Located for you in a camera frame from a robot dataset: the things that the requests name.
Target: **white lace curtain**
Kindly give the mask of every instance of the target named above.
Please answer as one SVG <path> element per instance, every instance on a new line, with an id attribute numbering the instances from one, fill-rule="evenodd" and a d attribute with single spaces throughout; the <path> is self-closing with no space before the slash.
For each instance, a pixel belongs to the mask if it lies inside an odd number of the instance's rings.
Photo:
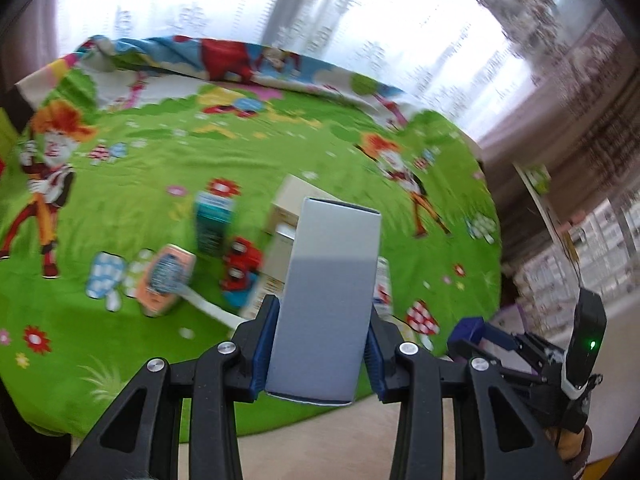
<path id="1" fill-rule="evenodd" d="M 270 44 L 398 86 L 478 140 L 602 10 L 599 0 L 59 0 L 59 50 L 94 34 Z"/>

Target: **brown curtain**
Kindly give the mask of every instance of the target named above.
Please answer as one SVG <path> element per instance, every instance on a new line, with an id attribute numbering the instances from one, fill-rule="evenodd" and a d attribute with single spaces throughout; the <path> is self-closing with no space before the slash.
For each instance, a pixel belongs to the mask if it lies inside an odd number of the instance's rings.
<path id="1" fill-rule="evenodd" d="M 0 92 L 58 56 L 56 0 L 33 0 L 0 44 Z"/>
<path id="2" fill-rule="evenodd" d="M 605 11 L 516 110 L 481 139 L 507 261 L 548 242 L 514 162 L 546 165 L 552 177 L 548 198 L 561 221 L 589 212 L 630 171 L 640 171 L 638 66 L 638 56 Z"/>

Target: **cartoon character with orange hair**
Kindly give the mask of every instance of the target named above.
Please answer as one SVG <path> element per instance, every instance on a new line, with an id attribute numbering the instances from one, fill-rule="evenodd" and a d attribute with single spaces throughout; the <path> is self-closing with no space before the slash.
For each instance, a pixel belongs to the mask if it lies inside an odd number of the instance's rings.
<path id="1" fill-rule="evenodd" d="M 55 248 L 58 243 L 56 228 L 58 211 L 68 200 L 75 173 L 67 161 L 80 142 L 90 140 L 96 133 L 92 126 L 82 124 L 81 113 L 69 102 L 57 99 L 40 108 L 31 118 L 31 139 L 20 153 L 22 170 L 29 176 L 31 198 L 9 227 L 0 248 L 0 260 L 7 259 L 11 243 L 20 225 L 35 216 L 38 222 L 42 250 L 42 276 L 58 277 Z M 44 138 L 42 162 L 34 162 L 36 141 L 33 134 Z"/>
<path id="2" fill-rule="evenodd" d="M 400 155 L 402 148 L 398 144 L 392 140 L 385 139 L 379 134 L 362 134 L 362 142 L 356 144 L 356 148 L 376 161 L 385 178 L 397 182 L 409 194 L 414 204 L 416 238 L 422 238 L 427 235 L 427 231 L 420 220 L 420 208 L 424 209 L 433 218 L 446 235 L 451 234 L 451 231 L 447 229 L 440 215 L 436 213 L 433 205 L 427 199 L 427 192 L 422 182 L 402 160 Z"/>

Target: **metal screw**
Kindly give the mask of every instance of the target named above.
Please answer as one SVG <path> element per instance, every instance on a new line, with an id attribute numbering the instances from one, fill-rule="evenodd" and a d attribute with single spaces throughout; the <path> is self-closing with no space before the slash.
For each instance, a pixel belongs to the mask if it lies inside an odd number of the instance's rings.
<path id="1" fill-rule="evenodd" d="M 479 372 L 484 372 L 489 368 L 489 363 L 486 359 L 482 359 L 481 357 L 476 357 L 471 361 L 471 366 L 474 370 L 478 370 Z"/>
<path id="2" fill-rule="evenodd" d="M 162 361 L 162 359 L 158 357 L 156 357 L 155 359 L 151 359 L 151 361 L 149 361 L 146 364 L 146 369 L 149 370 L 150 372 L 159 372 L 163 368 L 164 368 L 164 361 Z"/>
<path id="3" fill-rule="evenodd" d="M 221 354 L 232 354 L 236 351 L 236 344 L 232 341 L 223 341 L 218 345 L 218 352 Z"/>
<path id="4" fill-rule="evenodd" d="M 400 352 L 404 355 L 414 355 L 418 353 L 418 345 L 416 343 L 402 343 Z"/>

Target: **cartoon print blanket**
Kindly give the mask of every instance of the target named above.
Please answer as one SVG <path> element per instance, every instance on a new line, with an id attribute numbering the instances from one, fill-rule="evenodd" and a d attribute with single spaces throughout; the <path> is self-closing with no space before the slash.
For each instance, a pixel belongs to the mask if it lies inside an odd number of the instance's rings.
<path id="1" fill-rule="evenodd" d="M 497 307 L 478 164 L 397 88 L 253 44 L 96 37 L 0 107 L 0 376 L 37 427 L 84 435 L 149 358 L 196 358 L 227 337 L 188 303 L 151 319 L 133 297 L 165 244 L 195 251 L 194 196 L 215 179 L 237 193 L 232 234 L 259 248 L 289 173 L 379 210 L 390 286 L 376 297 L 437 354 L 457 320 Z M 221 272 L 199 257 L 191 286 L 230 308 Z M 238 431 L 320 411 L 261 397 L 237 407 Z"/>

